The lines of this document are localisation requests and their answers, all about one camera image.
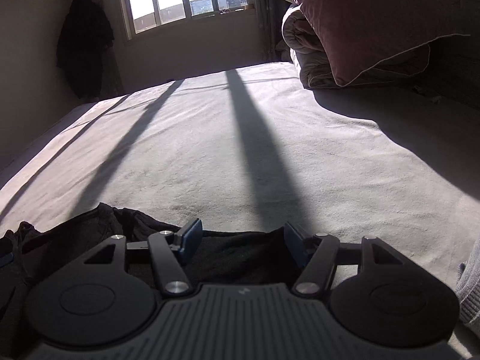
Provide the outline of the folded grey garment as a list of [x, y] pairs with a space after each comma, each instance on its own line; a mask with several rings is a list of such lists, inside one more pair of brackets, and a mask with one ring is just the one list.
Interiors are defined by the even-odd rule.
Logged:
[[467, 263], [459, 265], [455, 288], [460, 302], [460, 321], [479, 336], [480, 313], [480, 239], [478, 238]]

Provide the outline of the dark hanging coat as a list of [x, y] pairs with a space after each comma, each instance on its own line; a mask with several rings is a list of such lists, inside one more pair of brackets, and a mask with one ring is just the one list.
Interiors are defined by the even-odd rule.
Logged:
[[103, 54], [112, 47], [112, 26], [93, 0], [72, 0], [58, 38], [57, 67], [79, 99], [99, 96]]

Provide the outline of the maroon velvet pillow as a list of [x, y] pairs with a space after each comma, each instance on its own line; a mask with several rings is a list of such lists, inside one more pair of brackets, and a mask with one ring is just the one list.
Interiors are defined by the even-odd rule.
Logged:
[[441, 0], [294, 0], [318, 36], [337, 86], [431, 41], [465, 36]]

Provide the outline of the grey quilted headboard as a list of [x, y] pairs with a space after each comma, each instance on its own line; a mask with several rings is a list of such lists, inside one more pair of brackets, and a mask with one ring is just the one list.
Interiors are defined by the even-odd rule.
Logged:
[[454, 36], [438, 42], [438, 70], [435, 77], [458, 102], [479, 108], [479, 0], [434, 0], [456, 30]]

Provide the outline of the black knit garment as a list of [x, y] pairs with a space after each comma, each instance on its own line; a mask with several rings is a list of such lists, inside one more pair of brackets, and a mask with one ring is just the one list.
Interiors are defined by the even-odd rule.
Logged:
[[[1, 237], [1, 357], [23, 359], [40, 343], [24, 313], [32, 289], [103, 242], [144, 242], [179, 227], [141, 211], [99, 204], [91, 211], [39, 232], [22, 222]], [[277, 284], [292, 286], [301, 272], [284, 241], [271, 232], [205, 231], [191, 261], [184, 266], [193, 285]]]

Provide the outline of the grey patterned curtain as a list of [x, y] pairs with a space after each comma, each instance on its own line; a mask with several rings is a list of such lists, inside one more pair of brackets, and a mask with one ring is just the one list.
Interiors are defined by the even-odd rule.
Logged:
[[280, 61], [277, 45], [282, 40], [281, 22], [288, 8], [284, 0], [250, 0], [256, 11], [263, 58], [266, 62]]

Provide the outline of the grey bed sheet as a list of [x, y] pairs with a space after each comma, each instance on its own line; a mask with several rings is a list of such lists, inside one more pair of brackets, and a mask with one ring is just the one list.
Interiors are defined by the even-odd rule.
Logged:
[[381, 86], [310, 91], [289, 63], [78, 106], [1, 172], [1, 233], [99, 203], [221, 232], [375, 235], [454, 285], [479, 237], [479, 111]]

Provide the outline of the rolled pale quilt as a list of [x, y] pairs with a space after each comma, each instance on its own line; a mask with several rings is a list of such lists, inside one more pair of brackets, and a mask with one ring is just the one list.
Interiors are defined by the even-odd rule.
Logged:
[[304, 88], [339, 89], [320, 39], [296, 4], [282, 18], [281, 35]]

